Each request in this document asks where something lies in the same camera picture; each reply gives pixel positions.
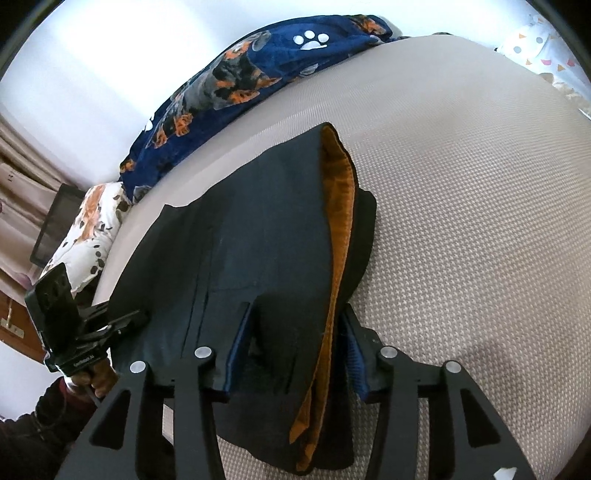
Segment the person's arm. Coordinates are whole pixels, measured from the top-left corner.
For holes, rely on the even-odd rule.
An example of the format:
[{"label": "person's arm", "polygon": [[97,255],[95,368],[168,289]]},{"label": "person's arm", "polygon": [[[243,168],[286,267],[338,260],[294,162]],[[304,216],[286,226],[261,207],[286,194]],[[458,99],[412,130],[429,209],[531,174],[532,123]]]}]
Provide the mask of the person's arm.
[{"label": "person's arm", "polygon": [[2,479],[53,480],[67,454],[96,410],[79,387],[91,385],[104,397],[117,377],[108,361],[94,367],[94,376],[60,378],[39,399],[35,412],[0,422]]}]

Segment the dark sleeve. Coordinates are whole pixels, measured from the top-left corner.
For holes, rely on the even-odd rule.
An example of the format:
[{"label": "dark sleeve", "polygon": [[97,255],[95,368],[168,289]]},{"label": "dark sleeve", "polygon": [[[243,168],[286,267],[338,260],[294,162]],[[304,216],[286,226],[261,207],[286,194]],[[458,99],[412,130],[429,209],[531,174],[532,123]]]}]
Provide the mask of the dark sleeve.
[{"label": "dark sleeve", "polygon": [[93,404],[67,394],[60,378],[39,399],[35,412],[0,422],[2,479],[53,480],[94,410]]}]

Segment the hand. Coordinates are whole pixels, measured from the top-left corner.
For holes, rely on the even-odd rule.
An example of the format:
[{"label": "hand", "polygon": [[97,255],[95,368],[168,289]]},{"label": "hand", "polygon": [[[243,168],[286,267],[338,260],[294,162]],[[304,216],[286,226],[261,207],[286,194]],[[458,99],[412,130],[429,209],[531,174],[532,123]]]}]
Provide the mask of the hand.
[{"label": "hand", "polygon": [[93,372],[92,376],[89,372],[78,372],[70,378],[65,378],[69,393],[87,402],[92,402],[92,399],[86,393],[85,386],[91,386],[97,398],[103,398],[107,396],[119,379],[108,358],[90,368]]}]

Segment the textured bed sheet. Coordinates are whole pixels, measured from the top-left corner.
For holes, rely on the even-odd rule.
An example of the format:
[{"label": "textured bed sheet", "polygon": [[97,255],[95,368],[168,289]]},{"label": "textured bed sheet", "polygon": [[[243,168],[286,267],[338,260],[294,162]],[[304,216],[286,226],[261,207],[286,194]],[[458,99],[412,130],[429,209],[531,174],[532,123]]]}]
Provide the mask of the textured bed sheet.
[{"label": "textured bed sheet", "polygon": [[[190,203],[324,121],[378,201],[374,251],[352,299],[360,320],[415,360],[459,360],[538,478],[553,478],[591,423],[591,123],[542,78],[478,44],[434,36],[379,46],[253,108],[131,210],[95,302],[108,300],[165,204]],[[363,478],[376,410],[353,403],[355,464],[310,478]],[[290,477],[220,449],[229,480]]]}]

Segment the bedding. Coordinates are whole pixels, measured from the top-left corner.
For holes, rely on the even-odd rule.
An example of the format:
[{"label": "bedding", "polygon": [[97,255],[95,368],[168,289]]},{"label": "bedding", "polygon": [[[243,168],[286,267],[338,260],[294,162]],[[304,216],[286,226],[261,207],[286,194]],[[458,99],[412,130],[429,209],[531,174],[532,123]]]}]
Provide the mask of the bedding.
[{"label": "bedding", "polygon": [[554,27],[542,16],[509,35],[498,47],[508,59],[537,73],[586,116],[591,115],[591,82]]},{"label": "bedding", "polygon": [[162,104],[121,163],[134,203],[230,122],[284,86],[393,41],[379,17],[329,15],[268,25],[242,38]]},{"label": "bedding", "polygon": [[[416,361],[459,361],[538,480],[553,480],[591,424],[591,122],[536,75],[464,38],[372,48],[246,112],[131,209],[94,302],[109,300],[164,205],[188,205],[323,121],[378,205],[351,301],[361,324]],[[364,478],[376,421],[375,408],[356,403],[355,463],[308,478]],[[420,432],[424,480],[424,408]],[[294,478],[219,443],[228,480]]]},{"label": "bedding", "polygon": [[72,296],[79,294],[105,267],[113,241],[130,208],[131,202],[121,182],[104,183],[88,190],[66,238],[41,277],[63,263],[72,285]]}]

